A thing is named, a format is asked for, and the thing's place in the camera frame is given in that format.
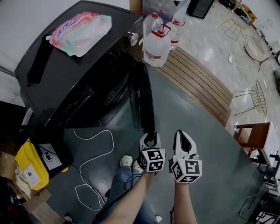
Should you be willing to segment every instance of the black speaker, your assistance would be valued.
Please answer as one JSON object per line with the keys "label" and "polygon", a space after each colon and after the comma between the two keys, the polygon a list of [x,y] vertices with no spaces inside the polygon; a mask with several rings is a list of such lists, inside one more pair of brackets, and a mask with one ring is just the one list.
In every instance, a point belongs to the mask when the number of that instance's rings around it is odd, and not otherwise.
{"label": "black speaker", "polygon": [[187,12],[190,16],[204,19],[215,0],[191,0]]}

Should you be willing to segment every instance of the black washing machine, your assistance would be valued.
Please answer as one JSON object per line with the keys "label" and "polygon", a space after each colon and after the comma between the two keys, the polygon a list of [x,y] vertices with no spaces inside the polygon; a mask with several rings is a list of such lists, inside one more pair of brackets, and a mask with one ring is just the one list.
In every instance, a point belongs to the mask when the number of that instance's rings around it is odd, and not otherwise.
{"label": "black washing machine", "polygon": [[[45,37],[84,11],[109,15],[112,28],[84,56],[68,56]],[[52,22],[16,68],[24,103],[49,127],[106,126],[130,98],[133,125],[154,135],[154,108],[142,60],[143,19],[111,5],[80,1]]]}

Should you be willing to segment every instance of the white wall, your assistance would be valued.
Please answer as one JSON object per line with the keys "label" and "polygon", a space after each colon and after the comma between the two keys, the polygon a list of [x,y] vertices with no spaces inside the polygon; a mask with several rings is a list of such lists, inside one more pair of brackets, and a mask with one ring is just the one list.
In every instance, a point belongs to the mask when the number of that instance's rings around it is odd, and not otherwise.
{"label": "white wall", "polygon": [[[125,9],[130,0],[95,0]],[[0,65],[14,71],[37,36],[78,0],[0,0]]]}
{"label": "white wall", "polygon": [[0,101],[24,106],[20,96],[20,86],[18,81],[0,71]]}
{"label": "white wall", "polygon": [[262,25],[267,26],[264,30],[266,40],[273,45],[280,40],[280,5],[275,0],[243,0],[258,19],[254,26],[259,28]]}

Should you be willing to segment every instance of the yellow box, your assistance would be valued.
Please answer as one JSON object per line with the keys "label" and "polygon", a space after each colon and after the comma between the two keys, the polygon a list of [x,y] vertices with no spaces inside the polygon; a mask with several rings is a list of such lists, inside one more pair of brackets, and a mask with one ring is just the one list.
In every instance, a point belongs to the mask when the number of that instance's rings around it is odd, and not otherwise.
{"label": "yellow box", "polygon": [[35,146],[28,139],[17,152],[15,161],[27,181],[34,190],[40,190],[49,183],[49,173],[46,170]]}

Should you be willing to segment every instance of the white tiled floor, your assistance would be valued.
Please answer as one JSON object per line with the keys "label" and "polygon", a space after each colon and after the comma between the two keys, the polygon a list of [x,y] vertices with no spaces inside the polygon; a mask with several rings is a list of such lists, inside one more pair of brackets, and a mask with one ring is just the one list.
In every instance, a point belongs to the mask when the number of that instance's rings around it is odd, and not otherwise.
{"label": "white tiled floor", "polygon": [[[179,47],[213,72],[234,95],[240,94],[237,91],[251,89],[256,84],[256,80],[259,81],[264,91],[267,116],[257,112],[257,110],[246,112],[239,117],[235,116],[234,114],[252,107],[253,102],[250,95],[233,98],[231,116],[226,125],[230,134],[234,133],[234,126],[237,124],[272,121],[280,138],[280,132],[278,131],[280,125],[280,116],[278,115],[278,112],[280,112],[280,96],[276,90],[273,74],[273,69],[276,69],[278,65],[274,60],[266,61],[262,64],[258,73],[258,62],[252,60],[243,47],[251,40],[250,35],[259,39],[260,37],[254,28],[248,27],[248,29],[242,30],[243,35],[240,34],[237,41],[230,39],[224,34],[227,28],[221,26],[225,20],[230,18],[240,20],[236,14],[232,14],[229,9],[219,3],[216,4],[214,9],[210,9],[204,20],[186,14],[186,24],[183,27]],[[269,55],[266,43],[261,41],[261,44],[266,55]],[[232,63],[228,62],[229,54],[233,56]]]}

